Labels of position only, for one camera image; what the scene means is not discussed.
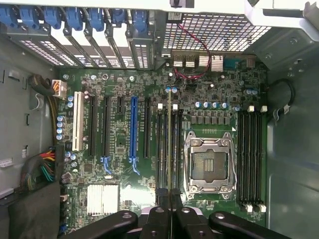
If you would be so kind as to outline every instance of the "chipset heatsink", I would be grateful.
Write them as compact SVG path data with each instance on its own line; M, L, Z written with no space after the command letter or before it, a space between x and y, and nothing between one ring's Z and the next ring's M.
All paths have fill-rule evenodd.
M229 199L237 182L231 134L226 132L222 138L200 138L190 131L184 150L183 185L187 198L215 193Z
M102 216L116 213L119 207L119 186L99 185L88 186L87 214Z

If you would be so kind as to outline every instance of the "red cable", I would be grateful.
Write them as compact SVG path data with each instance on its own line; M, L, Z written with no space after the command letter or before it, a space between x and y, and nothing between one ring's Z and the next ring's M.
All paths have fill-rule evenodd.
M182 78L185 78L185 79L190 79L190 80L197 80L198 78L202 77L204 74L206 74L206 72L208 71L209 69L209 66L210 66L210 63L211 63L211 54L210 54L210 51L209 49L207 48L206 44L204 42L202 42L200 39L198 39L196 36L194 36L192 33L190 33L189 31L187 31L181 24L178 24L177 25L178 28L180 28L181 30L183 30L184 32L186 32L188 35L190 35L195 41L199 42L202 44L202 46L205 48L205 50L207 51L208 53L208 62L207 62L207 66L205 67L205 70L203 73L197 75L197 76L191 76L191 77L188 77L188 76L185 76L183 75L182 73L178 72L177 68L175 68L175 75L176 76L179 76L179 77L182 77Z

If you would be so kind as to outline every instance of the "cpu socket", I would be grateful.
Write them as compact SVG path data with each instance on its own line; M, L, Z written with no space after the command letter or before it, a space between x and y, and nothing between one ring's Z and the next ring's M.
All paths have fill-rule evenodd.
M229 199L236 188L234 144L231 134L222 138L199 138L188 132L184 147L184 189L188 199L194 194L215 193Z

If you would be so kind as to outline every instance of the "motherboard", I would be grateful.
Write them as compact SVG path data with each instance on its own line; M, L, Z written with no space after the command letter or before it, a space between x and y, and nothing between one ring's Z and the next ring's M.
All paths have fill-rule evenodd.
M261 63L242 65L195 81L176 78L169 66L154 72L61 69L68 230L118 210L140 214L156 206L157 188L178 188L183 204L206 217L227 211L265 226L265 211L255 206L263 206L266 192L267 70ZM251 125L256 120L258 131L246 118ZM259 138L251 157L258 152L260 160L249 166L246 134ZM249 205L249 197L255 203Z

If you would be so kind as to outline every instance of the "green circuit board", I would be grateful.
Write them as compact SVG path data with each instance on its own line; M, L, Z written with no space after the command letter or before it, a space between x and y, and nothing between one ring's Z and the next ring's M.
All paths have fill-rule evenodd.
M68 202L66 210L66 224L69 231L86 226L105 216L88 214L88 187L90 185L117 185L118 201L117 210L131 210L137 214L145 207L156 206L157 182L157 150L158 150L158 111L159 104L163 108L168 106L167 88L176 87L177 92L171 92L171 104L178 106L181 113L181 166L184 159L183 144L184 136L193 130L199 137L222 137L229 132L235 145L235 164L237 148L237 113L234 106L242 108L248 105L259 105L265 98L261 84L266 82L267 70L263 64L256 64L256 68L228 69L224 72L210 73L196 82L176 80L170 76L171 69L163 68L156 72L138 72L123 70L80 70L62 69L60 78L67 75L67 95L73 96L74 92L88 90L90 95L96 99L96 124L94 155L90 155L89 143L84 142L84 149L77 154L75 167L72 161L65 162L64 173L71 174L70 181L65 184ZM255 89L256 95L246 94L246 89ZM138 127L137 127L137 169L138 175L133 171L132 163L129 162L130 150L130 125L131 125L131 98L138 97ZM105 130L105 99L109 100L109 161L106 171L101 163L104 156L104 130ZM150 124L149 154L145 158L144 139L146 138L145 126L145 104L146 99L150 101ZM203 103L217 102L220 107L213 109L211 105L207 109ZM66 151L72 149L73 108L67 106L67 100L60 100L59 114L66 117L65 138L60 141L65 145ZM84 103L83 135L89 136L92 131L90 101ZM262 140L262 196L265 200L266 177L266 123L263 123ZM182 168L179 177L181 180L180 190L184 205L200 208L205 216L213 211L227 211L240 217L248 219L259 225L265 226L265 213L247 213L241 210L236 203L236 191L228 200L219 194L196 194L193 199L188 200L184 194Z

